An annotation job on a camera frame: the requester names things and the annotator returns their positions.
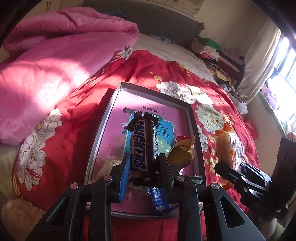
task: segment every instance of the curtain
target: curtain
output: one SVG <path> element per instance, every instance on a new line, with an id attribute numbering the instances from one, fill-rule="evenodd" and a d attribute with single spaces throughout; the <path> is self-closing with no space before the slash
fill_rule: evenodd
<path id="1" fill-rule="evenodd" d="M 279 41 L 284 36 L 267 17 L 260 33 L 250 47 L 245 57 L 245 73 L 242 82 L 237 87 L 241 99 L 247 104 L 262 88 L 268 75 L 273 70 Z"/>

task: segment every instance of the headboard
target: headboard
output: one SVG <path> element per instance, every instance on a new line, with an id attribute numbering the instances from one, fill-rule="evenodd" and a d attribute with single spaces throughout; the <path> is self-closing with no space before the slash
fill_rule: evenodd
<path id="1" fill-rule="evenodd" d="M 154 4 L 131 0 L 84 0 L 84 7 L 98 12 L 122 9 L 128 21 L 138 25 L 139 32 L 170 38 L 175 44 L 190 50 L 191 42 L 201 30 L 200 23 L 175 11 Z"/>

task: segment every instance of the pink comforter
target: pink comforter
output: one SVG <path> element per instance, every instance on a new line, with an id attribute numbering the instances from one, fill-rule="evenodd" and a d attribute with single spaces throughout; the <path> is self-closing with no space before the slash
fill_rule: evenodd
<path id="1" fill-rule="evenodd" d="M 0 64 L 0 142 L 20 144 L 138 33 L 136 24 L 86 7 L 23 19 L 4 43 L 11 58 Z"/>

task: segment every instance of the brown fluffy fur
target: brown fluffy fur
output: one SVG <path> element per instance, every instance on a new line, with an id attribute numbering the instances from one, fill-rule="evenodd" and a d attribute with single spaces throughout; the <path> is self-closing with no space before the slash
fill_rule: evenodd
<path id="1" fill-rule="evenodd" d="M 24 241 L 44 213 L 30 202 L 9 200 L 2 207 L 1 220 L 15 241 Z"/>

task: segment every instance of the wall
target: wall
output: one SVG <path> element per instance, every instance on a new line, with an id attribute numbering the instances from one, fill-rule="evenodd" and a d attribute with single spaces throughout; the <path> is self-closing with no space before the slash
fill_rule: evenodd
<path id="1" fill-rule="evenodd" d="M 196 20 L 205 23 L 201 37 L 225 48 L 248 50 L 267 15 L 250 0 L 205 0 Z"/>
<path id="2" fill-rule="evenodd" d="M 253 121 L 259 133 L 255 145 L 261 169 L 271 176 L 277 162 L 282 135 L 258 95 L 248 104 L 248 111 L 246 119 Z"/>

